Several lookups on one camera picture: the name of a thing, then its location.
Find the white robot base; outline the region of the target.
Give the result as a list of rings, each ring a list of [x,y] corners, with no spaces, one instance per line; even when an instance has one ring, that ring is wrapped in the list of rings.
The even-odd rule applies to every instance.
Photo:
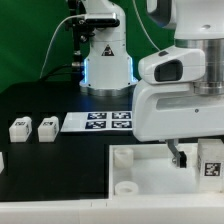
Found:
[[[81,0],[86,10],[84,24],[93,29],[90,52],[84,60],[82,92],[97,96],[126,94],[138,80],[133,60],[126,51],[126,16],[110,0]]]

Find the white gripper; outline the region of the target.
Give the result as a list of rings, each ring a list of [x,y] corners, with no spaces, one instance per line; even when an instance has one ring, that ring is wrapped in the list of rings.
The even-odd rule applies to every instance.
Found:
[[[133,134],[140,141],[167,140],[172,162],[186,168],[187,156],[175,139],[224,134],[224,95],[200,95],[194,89],[205,75],[205,53],[171,46],[141,59],[138,71]]]

